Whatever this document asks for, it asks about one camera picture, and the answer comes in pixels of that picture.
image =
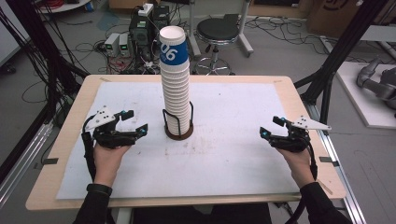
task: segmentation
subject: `stack of paper cups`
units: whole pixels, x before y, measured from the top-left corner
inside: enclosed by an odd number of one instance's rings
[[[180,27],[166,26],[160,31],[160,41],[160,67],[165,109],[179,119],[178,123],[175,118],[167,115],[168,131],[173,135],[182,135],[189,130],[191,119],[190,62],[186,36]]]

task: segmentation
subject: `floor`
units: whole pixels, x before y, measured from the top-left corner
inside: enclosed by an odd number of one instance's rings
[[[128,18],[128,14],[111,13],[105,9],[92,13],[77,9],[57,15],[68,47],[91,74],[104,74],[103,68],[106,67],[103,57],[90,51],[92,45],[106,39],[112,32],[127,31]],[[250,21],[252,19],[247,20],[245,34],[254,53],[246,57],[239,43],[223,47],[219,53],[238,76],[288,76],[297,81],[317,71],[326,60],[326,51],[317,38],[295,39],[299,35],[303,38],[311,35],[306,32],[304,21],[262,20],[255,23]],[[289,42],[279,39],[284,36]],[[59,39],[53,38],[58,48],[64,49]],[[206,44],[201,41],[198,44],[201,52],[205,52]],[[354,48],[347,60],[367,62],[376,55],[380,55],[385,63],[395,63],[376,43],[365,41]],[[37,116],[44,105],[40,101],[45,97],[44,85],[37,83],[39,78],[23,53],[15,55],[11,62],[17,73],[0,76],[0,162],[6,159]],[[328,123],[332,126],[332,143],[367,223],[396,223],[396,177],[392,175],[396,170],[396,131],[365,127],[337,78],[333,81]],[[34,168],[35,163],[40,163],[41,157],[48,153],[46,149],[58,131],[59,128],[54,129],[49,141],[0,210],[0,223],[71,223],[74,220],[77,210],[32,212],[24,206],[40,173],[39,169]],[[274,223],[287,220],[285,210],[277,209],[273,204],[270,204],[270,209]],[[300,223],[307,223],[306,214]]]

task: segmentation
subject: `brown base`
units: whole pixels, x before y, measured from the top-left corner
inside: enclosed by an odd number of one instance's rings
[[[194,131],[194,125],[192,124],[192,122],[190,122],[189,130],[186,133],[183,133],[182,135],[174,135],[174,134],[169,132],[169,130],[166,128],[166,126],[164,128],[165,128],[166,135],[168,135],[168,137],[170,139],[177,140],[177,141],[181,141],[181,140],[189,138],[192,135],[193,131]]]

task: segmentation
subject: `human hand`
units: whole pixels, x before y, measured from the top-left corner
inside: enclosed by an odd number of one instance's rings
[[[279,148],[276,150],[285,158],[291,169],[291,177],[299,188],[315,182],[310,169],[310,156],[307,149],[302,152],[289,152]]]
[[[130,147],[110,149],[96,144],[93,150],[96,165],[96,175],[93,183],[112,187],[120,168],[122,156]]]

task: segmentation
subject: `wrist strap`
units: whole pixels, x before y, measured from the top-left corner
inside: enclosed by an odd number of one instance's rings
[[[108,187],[106,185],[101,185],[101,184],[89,184],[87,186],[87,191],[91,192],[91,191],[96,191],[96,192],[101,192],[101,193],[105,193],[108,195],[108,197],[110,197],[111,192],[113,191],[113,189],[111,187]]]

